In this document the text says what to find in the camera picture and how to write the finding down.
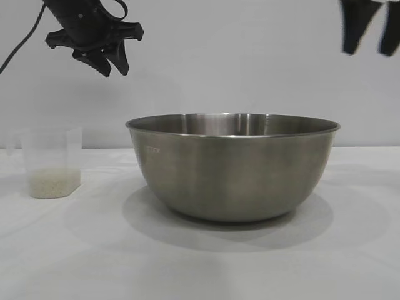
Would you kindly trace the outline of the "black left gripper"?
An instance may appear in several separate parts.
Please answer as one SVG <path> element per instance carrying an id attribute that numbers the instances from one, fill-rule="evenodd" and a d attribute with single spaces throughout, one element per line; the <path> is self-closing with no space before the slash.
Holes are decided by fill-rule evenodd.
<path id="1" fill-rule="evenodd" d="M 144 30 L 138 22 L 124 21 L 128 7 L 124 1 L 117 3 L 124 11 L 122 17 L 112 15 L 101 1 L 44 1 L 44 5 L 62 26 L 61 30 L 47 35 L 46 44 L 51 49 L 57 46 L 75 49 L 72 53 L 75 60 L 87 64 L 105 77 L 111 73 L 109 61 L 126 76 L 129 63 L 124 40 L 140 41 Z M 105 56 L 99 49 L 103 46 L 106 46 Z"/>

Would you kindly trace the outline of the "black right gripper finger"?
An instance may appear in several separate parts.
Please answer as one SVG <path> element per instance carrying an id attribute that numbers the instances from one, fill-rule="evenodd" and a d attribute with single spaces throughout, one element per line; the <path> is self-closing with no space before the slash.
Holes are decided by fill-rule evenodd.
<path id="1" fill-rule="evenodd" d="M 395 54 L 399 47 L 399 1 L 389 1 L 386 26 L 379 52 L 387 57 Z"/>
<path id="2" fill-rule="evenodd" d="M 370 22 L 379 11 L 382 2 L 340 0 L 342 12 L 342 51 L 354 55 Z"/>

